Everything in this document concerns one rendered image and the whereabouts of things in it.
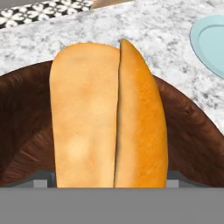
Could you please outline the tan hot dog bun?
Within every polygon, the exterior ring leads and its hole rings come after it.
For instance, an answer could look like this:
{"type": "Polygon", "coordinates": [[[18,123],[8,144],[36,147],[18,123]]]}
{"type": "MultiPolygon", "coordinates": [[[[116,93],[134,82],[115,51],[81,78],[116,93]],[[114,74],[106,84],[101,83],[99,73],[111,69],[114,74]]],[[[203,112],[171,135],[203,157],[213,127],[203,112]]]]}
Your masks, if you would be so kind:
{"type": "Polygon", "coordinates": [[[65,47],[52,63],[50,98],[59,188],[166,186],[165,112],[128,40],[65,47]]]}

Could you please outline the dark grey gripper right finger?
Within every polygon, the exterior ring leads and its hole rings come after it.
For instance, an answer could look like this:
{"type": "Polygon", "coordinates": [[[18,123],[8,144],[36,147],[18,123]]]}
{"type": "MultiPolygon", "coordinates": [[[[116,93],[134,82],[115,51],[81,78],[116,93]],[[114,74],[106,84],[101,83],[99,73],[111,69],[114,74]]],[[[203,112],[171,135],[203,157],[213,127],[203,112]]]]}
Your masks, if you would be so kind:
{"type": "Polygon", "coordinates": [[[181,174],[179,171],[168,171],[166,187],[167,188],[207,187],[207,185],[190,180],[186,178],[183,174],[181,174]]]}

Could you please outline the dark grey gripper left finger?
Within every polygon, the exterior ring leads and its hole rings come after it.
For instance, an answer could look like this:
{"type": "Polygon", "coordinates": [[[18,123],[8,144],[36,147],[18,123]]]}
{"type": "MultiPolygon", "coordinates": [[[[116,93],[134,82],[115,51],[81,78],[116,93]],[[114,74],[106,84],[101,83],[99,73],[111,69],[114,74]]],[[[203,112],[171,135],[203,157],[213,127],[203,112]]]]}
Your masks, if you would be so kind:
{"type": "Polygon", "coordinates": [[[54,171],[36,171],[28,178],[6,185],[16,188],[52,188],[56,187],[56,174],[54,171]]]}

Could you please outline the dark brown wooden bowl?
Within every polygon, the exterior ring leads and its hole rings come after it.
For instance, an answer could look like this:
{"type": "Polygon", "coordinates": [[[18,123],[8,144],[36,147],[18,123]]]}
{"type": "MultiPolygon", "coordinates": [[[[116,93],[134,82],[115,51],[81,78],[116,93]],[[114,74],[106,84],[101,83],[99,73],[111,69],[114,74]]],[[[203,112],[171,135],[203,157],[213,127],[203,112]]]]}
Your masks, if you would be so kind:
{"type": "MultiPolygon", "coordinates": [[[[49,98],[50,61],[0,76],[0,186],[55,170],[49,98]]],[[[175,87],[156,78],[168,131],[169,170],[198,186],[224,187],[224,136],[175,87]]]]}

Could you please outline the light blue plate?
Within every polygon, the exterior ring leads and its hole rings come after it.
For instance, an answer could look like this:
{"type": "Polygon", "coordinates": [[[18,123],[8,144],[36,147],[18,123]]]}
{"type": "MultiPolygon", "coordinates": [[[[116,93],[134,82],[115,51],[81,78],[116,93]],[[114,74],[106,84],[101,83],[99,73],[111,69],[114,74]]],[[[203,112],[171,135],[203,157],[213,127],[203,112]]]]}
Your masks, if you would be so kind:
{"type": "Polygon", "coordinates": [[[214,15],[197,20],[189,37],[200,62],[224,80],[224,16],[214,15]]]}

